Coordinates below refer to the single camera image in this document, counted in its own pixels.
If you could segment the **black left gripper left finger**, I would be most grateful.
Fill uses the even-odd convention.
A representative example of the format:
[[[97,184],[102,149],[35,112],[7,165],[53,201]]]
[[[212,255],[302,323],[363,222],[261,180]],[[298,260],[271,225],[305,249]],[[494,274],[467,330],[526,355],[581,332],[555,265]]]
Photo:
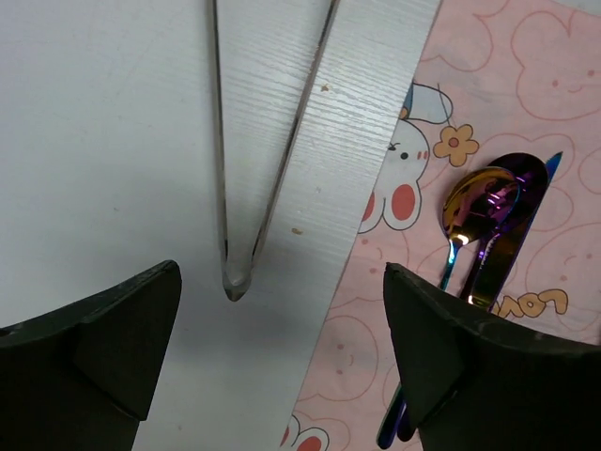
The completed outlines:
[[[1,330],[4,450],[130,450],[146,421],[182,280],[165,260]]]

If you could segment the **silver metal tongs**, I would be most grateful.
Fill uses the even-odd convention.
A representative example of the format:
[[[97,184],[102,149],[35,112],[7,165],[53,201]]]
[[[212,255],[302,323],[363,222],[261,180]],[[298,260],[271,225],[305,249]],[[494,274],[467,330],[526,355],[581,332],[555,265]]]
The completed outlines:
[[[248,291],[336,1],[209,1],[217,225],[226,297]]]

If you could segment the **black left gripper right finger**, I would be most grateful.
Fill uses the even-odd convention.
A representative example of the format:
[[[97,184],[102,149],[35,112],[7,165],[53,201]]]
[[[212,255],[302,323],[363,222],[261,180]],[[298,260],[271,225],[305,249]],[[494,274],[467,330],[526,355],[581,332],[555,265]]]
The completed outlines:
[[[596,450],[600,349],[492,315],[390,263],[383,298],[426,450]]]

